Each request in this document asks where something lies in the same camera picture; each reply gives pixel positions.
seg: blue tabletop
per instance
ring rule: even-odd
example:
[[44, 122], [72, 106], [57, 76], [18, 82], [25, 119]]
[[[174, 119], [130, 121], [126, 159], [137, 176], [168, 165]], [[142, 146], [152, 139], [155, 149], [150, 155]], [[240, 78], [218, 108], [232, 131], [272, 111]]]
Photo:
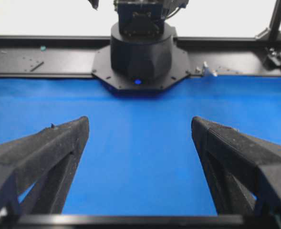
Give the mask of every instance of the blue tabletop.
[[281, 145], [281, 78], [186, 79], [159, 94], [98, 80], [0, 79], [0, 143], [88, 116], [63, 213], [215, 215], [191, 139], [198, 115]]

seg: white wall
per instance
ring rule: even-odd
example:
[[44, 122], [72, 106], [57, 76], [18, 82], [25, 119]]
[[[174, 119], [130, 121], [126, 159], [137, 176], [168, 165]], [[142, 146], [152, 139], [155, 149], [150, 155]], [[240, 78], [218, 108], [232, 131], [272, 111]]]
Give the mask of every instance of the white wall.
[[[254, 37], [269, 25], [275, 0], [190, 0], [168, 20], [179, 36]], [[0, 35], [108, 36], [113, 0], [0, 0]]]

